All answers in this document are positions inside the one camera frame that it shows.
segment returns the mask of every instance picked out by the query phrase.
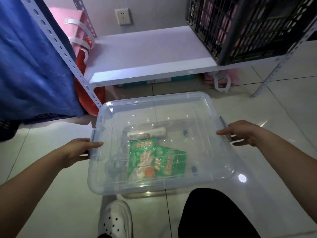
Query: clear plastic storage box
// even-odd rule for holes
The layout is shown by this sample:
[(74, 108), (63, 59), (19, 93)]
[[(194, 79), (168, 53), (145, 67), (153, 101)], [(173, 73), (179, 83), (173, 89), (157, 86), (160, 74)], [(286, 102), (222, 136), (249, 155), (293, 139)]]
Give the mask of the clear plastic storage box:
[(230, 177), (236, 155), (203, 92), (105, 103), (92, 141), (88, 186), (113, 195), (179, 188)]

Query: wall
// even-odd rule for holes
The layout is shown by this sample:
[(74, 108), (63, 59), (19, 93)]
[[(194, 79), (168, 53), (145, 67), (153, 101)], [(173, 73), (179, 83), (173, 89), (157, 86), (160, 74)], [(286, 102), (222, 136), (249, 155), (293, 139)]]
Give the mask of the wall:
[[(72, 0), (44, 0), (48, 7), (75, 9)], [(98, 36), (186, 26), (187, 0), (83, 0)], [(119, 26), (115, 9), (130, 8), (133, 24)]]

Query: shelf board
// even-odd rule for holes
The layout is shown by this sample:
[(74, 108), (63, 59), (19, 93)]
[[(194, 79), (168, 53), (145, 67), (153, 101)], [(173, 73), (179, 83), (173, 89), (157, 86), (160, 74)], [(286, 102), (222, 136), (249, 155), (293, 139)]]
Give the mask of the shelf board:
[(217, 66), (190, 27), (173, 27), (97, 38), (85, 78), (95, 86), (108, 86), (250, 66), (277, 58)]

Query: tiled floor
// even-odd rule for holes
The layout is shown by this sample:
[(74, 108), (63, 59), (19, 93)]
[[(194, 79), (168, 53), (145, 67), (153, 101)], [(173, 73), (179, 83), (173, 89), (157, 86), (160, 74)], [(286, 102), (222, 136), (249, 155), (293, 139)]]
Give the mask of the tiled floor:
[[(269, 84), (250, 98), (261, 78), (272, 66), (242, 68), (239, 86), (222, 94), (200, 79), (158, 83), (120, 89), (120, 98), (203, 91), (213, 99), (218, 113), (230, 123), (245, 119), (263, 125), (317, 158), (317, 42), (306, 43), (299, 56)], [(5, 182), (51, 150), (78, 137), (90, 137), (90, 117), (59, 120), (21, 127), (10, 141), (0, 143), (0, 183)], [(229, 180), (195, 187), (216, 188), (229, 196), (244, 212), (261, 237), (317, 237), (317, 225), (303, 211), (261, 153), (253, 147), (235, 147), (236, 176)], [(87, 187), (88, 162), (63, 170), (48, 189), (18, 237), (97, 237), (99, 210), (110, 200), (125, 200), (131, 209), (134, 237), (177, 237), (177, 227), (189, 192), (130, 199), (102, 197)]]

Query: white wall socket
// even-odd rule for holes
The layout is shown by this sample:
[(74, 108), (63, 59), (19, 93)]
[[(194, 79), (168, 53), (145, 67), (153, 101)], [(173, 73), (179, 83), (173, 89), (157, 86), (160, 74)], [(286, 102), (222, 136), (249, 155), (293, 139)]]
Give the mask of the white wall socket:
[(130, 25), (131, 24), (130, 15), (129, 15), (129, 8), (115, 9), (114, 11), (116, 13), (119, 25)]

